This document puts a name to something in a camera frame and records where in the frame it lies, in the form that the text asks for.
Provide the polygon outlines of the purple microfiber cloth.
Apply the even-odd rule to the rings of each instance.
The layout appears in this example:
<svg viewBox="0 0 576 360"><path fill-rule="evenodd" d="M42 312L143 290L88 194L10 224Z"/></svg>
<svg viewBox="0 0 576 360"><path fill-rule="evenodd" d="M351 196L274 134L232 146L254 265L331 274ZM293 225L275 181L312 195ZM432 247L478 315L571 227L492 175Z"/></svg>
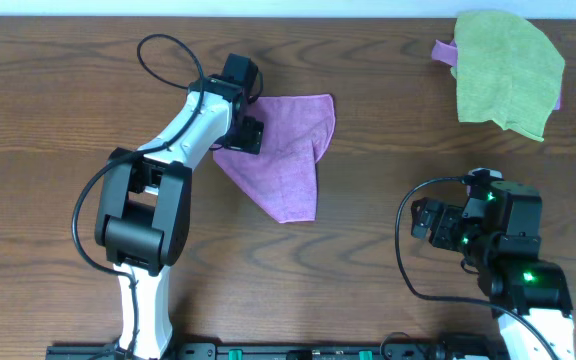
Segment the purple microfiber cloth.
<svg viewBox="0 0 576 360"><path fill-rule="evenodd" d="M316 219L316 164L336 125L333 97L261 97L249 114L264 124L257 155L218 150L213 159L229 178L280 224Z"/></svg>

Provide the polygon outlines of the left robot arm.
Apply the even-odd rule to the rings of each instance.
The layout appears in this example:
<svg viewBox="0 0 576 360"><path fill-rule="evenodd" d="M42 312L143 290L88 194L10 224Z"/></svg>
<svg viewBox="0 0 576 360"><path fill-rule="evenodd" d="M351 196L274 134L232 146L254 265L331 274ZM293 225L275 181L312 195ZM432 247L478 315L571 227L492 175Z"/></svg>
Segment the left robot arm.
<svg viewBox="0 0 576 360"><path fill-rule="evenodd" d="M183 108L155 138L109 156L95 241L121 289L123 330L114 358L167 354L169 275L189 233L193 171L214 147L259 153L264 125L247 108L262 82L251 59L231 54L221 73L189 85Z"/></svg>

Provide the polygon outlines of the green microfiber cloth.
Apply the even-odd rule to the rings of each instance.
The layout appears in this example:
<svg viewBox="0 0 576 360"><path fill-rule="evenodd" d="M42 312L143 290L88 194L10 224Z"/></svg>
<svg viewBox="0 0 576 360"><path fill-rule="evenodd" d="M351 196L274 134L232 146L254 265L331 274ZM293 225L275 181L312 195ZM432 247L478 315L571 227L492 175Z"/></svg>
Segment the green microfiber cloth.
<svg viewBox="0 0 576 360"><path fill-rule="evenodd" d="M454 41L458 120L492 121L542 142L565 69L550 39L520 16L485 10L460 14Z"/></svg>

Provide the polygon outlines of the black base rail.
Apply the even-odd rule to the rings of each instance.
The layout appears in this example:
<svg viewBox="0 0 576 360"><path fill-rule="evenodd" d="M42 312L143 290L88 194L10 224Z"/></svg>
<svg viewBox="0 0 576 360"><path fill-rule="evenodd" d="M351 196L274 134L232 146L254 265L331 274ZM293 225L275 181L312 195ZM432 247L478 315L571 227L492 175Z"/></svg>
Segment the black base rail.
<svg viewBox="0 0 576 360"><path fill-rule="evenodd" d="M221 343L198 337L173 339L169 360L450 360L508 359L506 347L484 335L444 333L437 339L388 334L380 343Z"/></svg>

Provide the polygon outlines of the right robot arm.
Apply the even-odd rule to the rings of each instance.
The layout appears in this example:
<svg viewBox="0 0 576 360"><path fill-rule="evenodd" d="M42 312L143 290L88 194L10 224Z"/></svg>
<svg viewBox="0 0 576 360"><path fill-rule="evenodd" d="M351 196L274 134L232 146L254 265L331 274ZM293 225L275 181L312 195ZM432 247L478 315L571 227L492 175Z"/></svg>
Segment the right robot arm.
<svg viewBox="0 0 576 360"><path fill-rule="evenodd" d="M411 235L461 254L484 299L434 296L436 302L490 309L512 359L572 359L573 305L562 268L540 259L542 198L537 189L488 169L456 177L466 186L462 206L406 195Z"/></svg>

